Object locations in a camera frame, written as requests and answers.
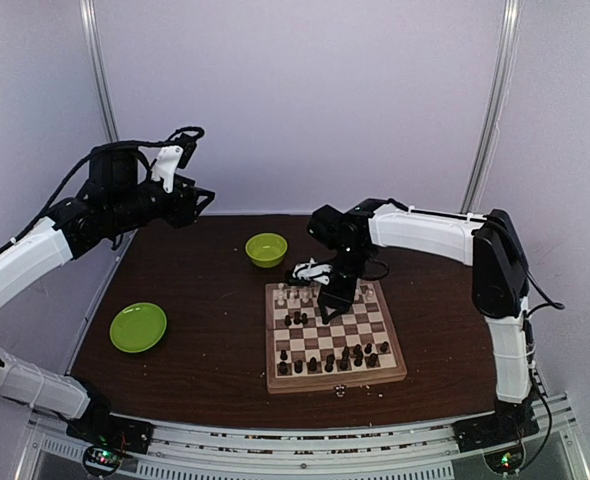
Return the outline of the wooden chess board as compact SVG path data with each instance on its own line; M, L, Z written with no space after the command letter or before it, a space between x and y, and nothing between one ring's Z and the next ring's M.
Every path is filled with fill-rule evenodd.
M358 284L345 314L324 323L319 288L265 286L266 385L271 394L400 382L402 349L378 281Z

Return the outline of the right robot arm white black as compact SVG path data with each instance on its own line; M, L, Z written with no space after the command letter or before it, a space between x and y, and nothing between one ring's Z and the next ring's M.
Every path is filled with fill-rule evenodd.
M335 255L299 264L292 276L320 284L318 305L325 321L348 311L367 263L381 248L437 255L472 268L472 300L489 328L496 368L488 433L505 442L525 426L532 389L529 267L506 211L449 214L369 198L346 212L325 205L312 214L307 229Z

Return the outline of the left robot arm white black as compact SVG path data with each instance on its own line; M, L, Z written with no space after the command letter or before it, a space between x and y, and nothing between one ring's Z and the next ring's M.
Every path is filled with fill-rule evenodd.
M69 173L88 167L89 175L78 193L62 198L54 192L29 224L0 247L0 309L103 240L117 242L157 219L173 228L193 224L215 198L179 173L202 134L190 127L164 141L118 141L95 147L79 160ZM78 421L98 444L112 442L119 433L107 400L89 385L1 347L0 397Z

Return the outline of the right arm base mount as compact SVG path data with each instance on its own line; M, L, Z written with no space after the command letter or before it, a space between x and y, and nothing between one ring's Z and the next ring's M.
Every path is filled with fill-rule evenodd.
M524 440L540 431L535 420L501 426L494 415L460 420L452 428L461 453L481 451L489 470L503 476L516 474L527 463Z

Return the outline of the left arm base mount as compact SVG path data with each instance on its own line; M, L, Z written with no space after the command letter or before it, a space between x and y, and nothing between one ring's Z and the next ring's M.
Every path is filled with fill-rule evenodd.
M66 420L66 434L88 443L82 453L82 467L95 478L115 474L125 460L132 460L134 454L148 452L153 425L149 422L109 417L106 433L97 433L81 420Z

